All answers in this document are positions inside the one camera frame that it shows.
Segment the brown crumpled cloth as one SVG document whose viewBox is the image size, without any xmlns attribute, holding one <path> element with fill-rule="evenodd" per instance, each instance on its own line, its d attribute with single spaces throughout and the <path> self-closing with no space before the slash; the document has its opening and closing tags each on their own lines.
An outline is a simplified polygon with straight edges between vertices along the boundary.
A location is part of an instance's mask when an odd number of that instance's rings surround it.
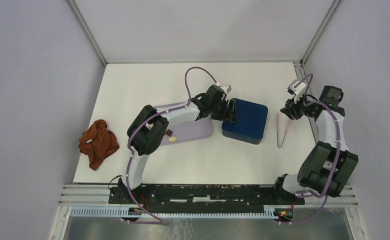
<svg viewBox="0 0 390 240">
<path fill-rule="evenodd" d="M 88 157 L 90 169 L 96 171 L 120 146 L 116 135 L 108 129 L 107 122 L 99 119 L 82 133 L 78 148 Z"/>
</svg>

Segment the blue tin lid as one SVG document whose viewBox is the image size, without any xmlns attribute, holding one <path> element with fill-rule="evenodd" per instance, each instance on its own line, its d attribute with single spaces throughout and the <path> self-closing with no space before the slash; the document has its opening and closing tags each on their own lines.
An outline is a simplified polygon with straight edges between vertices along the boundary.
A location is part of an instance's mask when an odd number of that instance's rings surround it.
<svg viewBox="0 0 390 240">
<path fill-rule="evenodd" d="M 222 122 L 222 135 L 258 145 L 264 136 L 269 109 L 267 106 L 238 98 L 230 100 L 228 107 L 235 116 L 234 122 Z"/>
</svg>

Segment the white oval chocolate bottom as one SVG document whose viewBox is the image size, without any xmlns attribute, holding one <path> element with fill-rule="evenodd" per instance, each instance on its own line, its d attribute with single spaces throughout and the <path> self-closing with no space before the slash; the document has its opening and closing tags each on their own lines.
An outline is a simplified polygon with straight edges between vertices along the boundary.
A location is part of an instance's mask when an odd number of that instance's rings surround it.
<svg viewBox="0 0 390 240">
<path fill-rule="evenodd" d="M 169 142 L 175 142 L 176 141 L 176 137 L 174 136 L 171 136 L 169 139 L 168 139 Z"/>
</svg>

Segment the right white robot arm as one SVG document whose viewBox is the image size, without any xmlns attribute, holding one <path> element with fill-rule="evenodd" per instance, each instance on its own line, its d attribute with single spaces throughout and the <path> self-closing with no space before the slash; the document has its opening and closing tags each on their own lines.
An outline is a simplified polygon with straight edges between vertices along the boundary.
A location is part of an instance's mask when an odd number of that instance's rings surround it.
<svg viewBox="0 0 390 240">
<path fill-rule="evenodd" d="M 327 85 L 320 97 L 308 100 L 305 90 L 289 88 L 292 98 L 280 110 L 291 120 L 313 118 L 318 128 L 318 141 L 296 175 L 285 175 L 282 185 L 274 187 L 271 196 L 278 204 L 286 203 L 294 194 L 299 198 L 338 197 L 356 168 L 359 157 L 347 147 L 343 122 L 345 110 L 339 104 L 342 89 Z"/>
</svg>

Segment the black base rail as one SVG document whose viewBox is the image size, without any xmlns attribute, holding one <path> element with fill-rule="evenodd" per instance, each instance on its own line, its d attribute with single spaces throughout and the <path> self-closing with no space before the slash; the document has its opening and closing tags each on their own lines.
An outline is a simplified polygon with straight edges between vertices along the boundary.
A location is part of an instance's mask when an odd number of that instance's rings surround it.
<svg viewBox="0 0 390 240">
<path fill-rule="evenodd" d="M 109 204 L 138 202 L 155 214 L 250 214 L 263 213 L 265 206 L 304 205 L 281 187 L 272 185 L 170 185 L 143 184 L 132 191 L 110 189 Z"/>
</svg>

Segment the pink tongs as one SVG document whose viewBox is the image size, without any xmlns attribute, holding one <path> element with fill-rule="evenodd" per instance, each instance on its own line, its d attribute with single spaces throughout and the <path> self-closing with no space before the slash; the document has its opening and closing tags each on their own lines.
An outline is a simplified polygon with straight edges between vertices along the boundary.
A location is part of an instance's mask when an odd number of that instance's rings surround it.
<svg viewBox="0 0 390 240">
<path fill-rule="evenodd" d="M 276 114 L 276 132 L 277 132 L 278 149 L 282 148 L 285 142 L 291 122 L 292 121 L 285 114 L 281 112 L 278 112 Z"/>
</svg>

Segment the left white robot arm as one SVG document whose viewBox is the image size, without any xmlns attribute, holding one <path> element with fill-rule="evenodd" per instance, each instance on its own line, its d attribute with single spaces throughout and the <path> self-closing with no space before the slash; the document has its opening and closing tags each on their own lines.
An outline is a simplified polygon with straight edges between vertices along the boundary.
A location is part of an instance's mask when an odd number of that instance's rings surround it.
<svg viewBox="0 0 390 240">
<path fill-rule="evenodd" d="M 168 108 L 154 108 L 146 105 L 127 130 L 130 159 L 126 172 L 121 177 L 124 188 L 121 197 L 128 204 L 139 200 L 139 186 L 149 156 L 155 152 L 166 132 L 172 127 L 186 122 L 195 122 L 204 118 L 231 122 L 233 114 L 227 110 L 228 93 L 231 86 L 211 85 L 205 93 L 200 93 L 187 102 Z"/>
</svg>

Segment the purple chocolate tray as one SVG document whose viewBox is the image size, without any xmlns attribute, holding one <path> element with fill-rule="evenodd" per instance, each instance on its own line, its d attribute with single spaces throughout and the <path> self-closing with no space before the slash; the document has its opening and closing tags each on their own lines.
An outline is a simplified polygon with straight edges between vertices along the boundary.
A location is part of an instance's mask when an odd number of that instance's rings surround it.
<svg viewBox="0 0 390 240">
<path fill-rule="evenodd" d="M 160 146 L 174 145 L 190 141 L 206 139 L 213 134 L 213 125 L 210 117 L 196 121 L 187 121 L 177 124 L 177 120 L 169 121 L 168 130 L 172 131 L 171 136 L 164 135 Z M 169 142 L 170 137 L 176 137 L 175 142 Z"/>
</svg>

